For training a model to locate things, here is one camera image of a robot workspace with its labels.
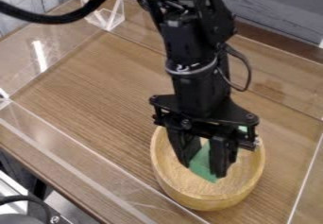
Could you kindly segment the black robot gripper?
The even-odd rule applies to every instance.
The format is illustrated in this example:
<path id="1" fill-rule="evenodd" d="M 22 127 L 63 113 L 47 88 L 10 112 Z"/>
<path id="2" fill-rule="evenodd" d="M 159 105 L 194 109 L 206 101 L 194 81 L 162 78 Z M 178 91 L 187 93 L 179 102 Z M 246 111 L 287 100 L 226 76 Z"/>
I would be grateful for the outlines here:
<path id="1" fill-rule="evenodd" d="M 259 117 L 231 98 L 234 88 L 227 62 L 183 65 L 167 62 L 174 93 L 155 95 L 155 124 L 167 129 L 179 162 L 189 167 L 201 151 L 201 137 L 210 139 L 210 167 L 225 178 L 238 159 L 238 147 L 257 148 Z"/>

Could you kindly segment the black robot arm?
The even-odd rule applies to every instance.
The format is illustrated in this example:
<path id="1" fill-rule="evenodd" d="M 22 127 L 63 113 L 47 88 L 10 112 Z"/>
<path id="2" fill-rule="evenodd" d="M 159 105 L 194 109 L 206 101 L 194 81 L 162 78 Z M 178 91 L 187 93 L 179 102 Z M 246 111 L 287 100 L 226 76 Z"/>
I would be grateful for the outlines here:
<path id="1" fill-rule="evenodd" d="M 155 95 L 155 124 L 165 127 L 177 159 L 190 166 L 210 141 L 209 166 L 227 176 L 242 148 L 257 148 L 259 117 L 231 99 L 243 92 L 230 77 L 229 58 L 246 56 L 227 43 L 237 34 L 235 14 L 222 0 L 137 0 L 150 13 L 165 42 L 166 71 L 174 93 Z"/>

